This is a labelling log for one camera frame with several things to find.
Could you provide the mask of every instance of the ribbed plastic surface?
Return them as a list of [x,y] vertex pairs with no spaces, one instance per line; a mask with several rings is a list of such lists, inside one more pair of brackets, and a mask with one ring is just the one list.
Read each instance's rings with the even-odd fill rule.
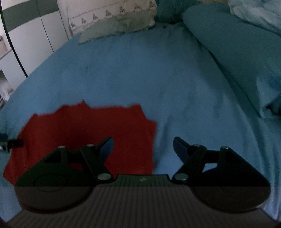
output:
[[262,210],[244,214],[213,210],[195,198],[187,186],[99,186],[87,201],[75,208],[57,214],[36,214],[23,210],[9,225],[14,228],[270,228],[276,222]]
[[169,187],[179,186],[172,183],[167,175],[118,175],[117,179],[109,184],[100,186],[112,187]]

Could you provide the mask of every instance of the bedding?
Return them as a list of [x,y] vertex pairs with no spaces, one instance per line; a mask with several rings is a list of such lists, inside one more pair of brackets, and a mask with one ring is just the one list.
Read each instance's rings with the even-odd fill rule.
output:
[[67,0],[67,16],[74,35],[85,31],[100,20],[127,13],[157,11],[155,0]]
[[260,116],[275,118],[267,106],[281,96],[281,37],[233,16],[221,3],[193,6],[183,21],[231,73]]
[[156,20],[166,23],[182,21],[182,13],[199,3],[197,0],[159,0]]
[[121,33],[136,32],[148,29],[155,25],[155,13],[151,10],[142,10],[140,12],[127,13],[112,17],[107,20],[101,20],[93,24],[90,28],[82,32],[79,43],[85,43],[92,39],[97,39],[109,35]]
[[228,0],[228,5],[233,15],[281,36],[280,0]]
[[270,106],[269,108],[275,114],[281,115],[281,96],[279,96]]
[[[34,113],[81,100],[90,107],[140,104],[146,118],[157,122],[154,174],[172,177],[182,166],[173,151],[175,136],[210,150],[227,145],[270,181],[265,211],[280,219],[280,119],[263,120],[248,100],[237,99],[210,52],[183,23],[156,23],[153,29],[82,45],[79,38],[70,39],[17,88],[0,112],[0,133],[17,137]],[[8,159],[0,155],[1,173]],[[2,176],[1,185],[10,188]],[[15,199],[11,188],[2,192]],[[19,210],[16,203],[0,203],[7,208],[0,215],[6,220]]]

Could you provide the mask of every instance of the white wardrobe door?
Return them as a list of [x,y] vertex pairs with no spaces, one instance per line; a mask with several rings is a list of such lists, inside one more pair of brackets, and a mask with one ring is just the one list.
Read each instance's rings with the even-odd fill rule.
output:
[[9,36],[27,75],[53,53],[40,17],[11,30]]
[[14,52],[11,50],[7,55],[0,59],[1,69],[13,90],[26,79]]
[[15,6],[20,3],[27,2],[27,1],[29,1],[29,0],[2,0],[1,1],[2,10],[5,10],[7,8],[10,8],[12,6]]
[[49,13],[41,18],[51,46],[56,51],[68,41],[60,12]]

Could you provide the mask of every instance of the embroidered pillowcase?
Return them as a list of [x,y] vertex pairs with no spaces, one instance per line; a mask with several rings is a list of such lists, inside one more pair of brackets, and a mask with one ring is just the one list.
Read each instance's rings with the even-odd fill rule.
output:
[[73,35],[79,34],[100,20],[119,15],[157,11],[155,0],[68,0],[67,16]]

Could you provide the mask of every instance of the folded blanket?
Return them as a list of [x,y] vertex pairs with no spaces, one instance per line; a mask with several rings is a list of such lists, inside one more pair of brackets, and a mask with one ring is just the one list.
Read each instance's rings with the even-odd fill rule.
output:
[[100,20],[81,34],[79,43],[82,44],[105,36],[148,29],[155,24],[155,14],[155,10],[142,10]]

